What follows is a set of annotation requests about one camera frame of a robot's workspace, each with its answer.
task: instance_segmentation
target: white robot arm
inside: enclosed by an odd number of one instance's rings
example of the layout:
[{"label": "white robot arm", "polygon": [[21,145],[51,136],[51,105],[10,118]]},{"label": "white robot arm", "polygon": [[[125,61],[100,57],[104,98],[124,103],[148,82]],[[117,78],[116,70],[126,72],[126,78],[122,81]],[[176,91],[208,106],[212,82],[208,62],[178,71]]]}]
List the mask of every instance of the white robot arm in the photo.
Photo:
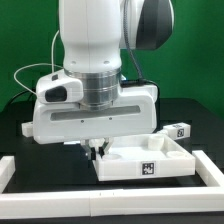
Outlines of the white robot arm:
[{"label": "white robot arm", "polygon": [[37,84],[34,139],[47,144],[152,133],[158,89],[146,83],[122,88],[120,48],[161,46],[173,28],[170,0],[59,0],[59,8],[64,69]]}]

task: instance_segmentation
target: black cable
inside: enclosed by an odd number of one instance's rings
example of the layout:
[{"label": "black cable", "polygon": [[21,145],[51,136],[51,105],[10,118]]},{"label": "black cable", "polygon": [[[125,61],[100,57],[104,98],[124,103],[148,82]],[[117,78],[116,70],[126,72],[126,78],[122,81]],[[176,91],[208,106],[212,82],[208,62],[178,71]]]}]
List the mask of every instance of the black cable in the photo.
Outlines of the black cable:
[{"label": "black cable", "polygon": [[141,68],[131,50],[130,42],[129,42],[129,38],[128,38],[128,2],[129,2],[129,0],[125,0],[125,2],[124,2],[124,18],[123,18],[124,40],[125,40],[125,44],[126,44],[126,48],[129,53],[129,56],[135,66],[137,73],[138,73],[138,79],[141,80],[141,79],[144,79],[144,77],[143,77]]},{"label": "black cable", "polygon": [[9,106],[10,106],[10,105],[11,105],[17,98],[19,98],[20,96],[22,96],[22,95],[24,95],[24,94],[26,94],[26,93],[30,93],[30,91],[29,91],[29,90],[25,90],[25,91],[22,91],[22,92],[16,94],[15,96],[13,96],[13,97],[8,101],[8,103],[5,105],[5,107],[4,107],[4,111],[7,110],[8,107],[9,107]]},{"label": "black cable", "polygon": [[123,18],[124,40],[125,40],[125,44],[126,44],[126,48],[129,53],[129,56],[135,66],[137,73],[138,73],[138,79],[122,81],[121,87],[128,88],[128,87],[143,86],[143,85],[148,85],[148,84],[155,85],[158,89],[158,97],[157,97],[157,100],[158,100],[160,97],[160,88],[159,88],[158,84],[151,80],[144,79],[142,70],[141,70],[141,68],[131,50],[131,47],[130,47],[129,38],[128,38],[128,3],[129,3],[129,0],[125,0],[125,2],[124,2],[124,18]]}]

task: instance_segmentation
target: white frame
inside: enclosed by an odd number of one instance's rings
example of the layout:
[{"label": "white frame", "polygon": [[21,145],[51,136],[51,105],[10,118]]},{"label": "white frame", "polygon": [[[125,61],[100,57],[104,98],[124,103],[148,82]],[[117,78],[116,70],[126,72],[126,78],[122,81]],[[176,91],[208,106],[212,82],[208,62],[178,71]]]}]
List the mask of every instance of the white frame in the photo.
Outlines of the white frame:
[{"label": "white frame", "polygon": [[[224,211],[224,175],[203,151],[193,155],[207,187],[1,194],[0,219]],[[14,171],[3,157],[0,192]]]}]

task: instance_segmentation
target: black table surface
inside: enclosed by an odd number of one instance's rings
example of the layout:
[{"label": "black table surface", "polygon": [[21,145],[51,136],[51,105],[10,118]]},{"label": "black table surface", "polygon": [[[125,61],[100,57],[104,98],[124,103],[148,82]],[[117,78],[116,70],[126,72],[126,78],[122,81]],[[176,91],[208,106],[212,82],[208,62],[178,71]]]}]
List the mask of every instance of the black table surface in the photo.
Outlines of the black table surface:
[{"label": "black table surface", "polygon": [[[38,145],[21,133],[32,121],[33,102],[18,102],[0,113],[0,157],[15,155],[16,172],[4,193],[205,186],[198,175],[99,182],[79,145]],[[185,122],[191,137],[177,142],[189,152],[203,150],[224,171],[224,121],[195,100],[161,99],[159,127]],[[222,223],[224,212],[4,220],[0,223]]]}]

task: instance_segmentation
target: green screen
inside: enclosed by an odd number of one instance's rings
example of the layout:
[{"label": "green screen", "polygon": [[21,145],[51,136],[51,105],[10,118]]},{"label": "green screen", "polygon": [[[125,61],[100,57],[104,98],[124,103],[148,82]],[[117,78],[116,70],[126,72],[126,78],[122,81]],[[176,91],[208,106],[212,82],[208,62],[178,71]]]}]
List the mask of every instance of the green screen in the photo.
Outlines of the green screen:
[{"label": "green screen", "polygon": [[[173,0],[175,27],[156,51],[135,55],[146,78],[158,82],[162,98],[192,98],[224,118],[224,1]],[[23,91],[13,80],[20,67],[50,62],[51,41],[58,29],[57,0],[0,0],[0,110]],[[56,42],[56,63],[62,65],[63,46]],[[127,52],[122,50],[122,73],[135,78]],[[35,88],[46,67],[19,74]]]}]

